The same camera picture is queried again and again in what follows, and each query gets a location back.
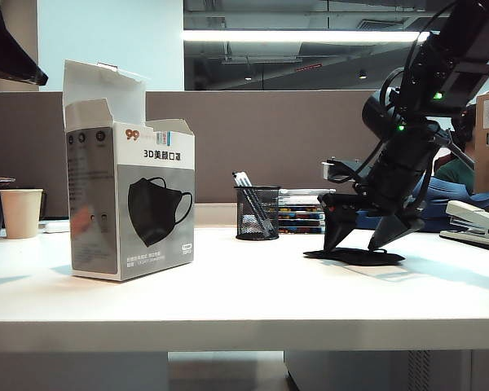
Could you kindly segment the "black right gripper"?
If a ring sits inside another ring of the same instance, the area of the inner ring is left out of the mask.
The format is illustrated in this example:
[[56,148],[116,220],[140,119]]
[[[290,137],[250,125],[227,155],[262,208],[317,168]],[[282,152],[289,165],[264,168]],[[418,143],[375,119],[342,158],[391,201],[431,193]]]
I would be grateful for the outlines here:
[[[403,210],[439,149],[434,136],[442,131],[436,121],[397,125],[360,185],[359,208],[381,218],[368,244],[370,251],[424,227],[421,211]],[[324,211],[324,250],[332,250],[356,228],[358,196],[322,193],[318,201]]]

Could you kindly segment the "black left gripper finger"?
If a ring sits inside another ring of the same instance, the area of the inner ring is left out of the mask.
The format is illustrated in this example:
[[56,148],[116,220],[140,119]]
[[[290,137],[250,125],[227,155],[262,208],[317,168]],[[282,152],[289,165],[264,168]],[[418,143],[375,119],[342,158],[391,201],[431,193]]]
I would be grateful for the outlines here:
[[0,79],[44,86],[48,76],[9,33],[0,9]]

